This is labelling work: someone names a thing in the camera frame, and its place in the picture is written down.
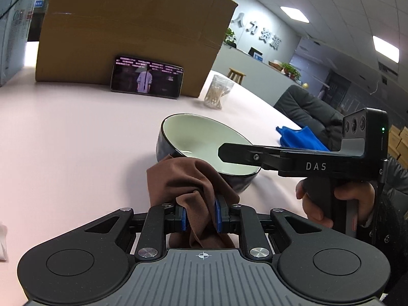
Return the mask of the person's right hand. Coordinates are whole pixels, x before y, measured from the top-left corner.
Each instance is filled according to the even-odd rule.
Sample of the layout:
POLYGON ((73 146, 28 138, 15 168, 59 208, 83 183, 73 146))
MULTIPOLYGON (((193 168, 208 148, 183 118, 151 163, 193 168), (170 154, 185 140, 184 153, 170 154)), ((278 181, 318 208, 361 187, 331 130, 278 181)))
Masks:
MULTIPOLYGON (((334 195, 338 200, 358 201, 358 222, 365 223, 368 220, 373 211, 376 197, 376 191, 371 183, 349 183, 335 189, 334 195)), ((323 211, 313 203, 309 194, 306 193, 304 180, 297 183, 295 196, 298 200, 302 200, 303 210, 309 220, 328 228, 333 227, 333 221, 324 215, 323 211)))

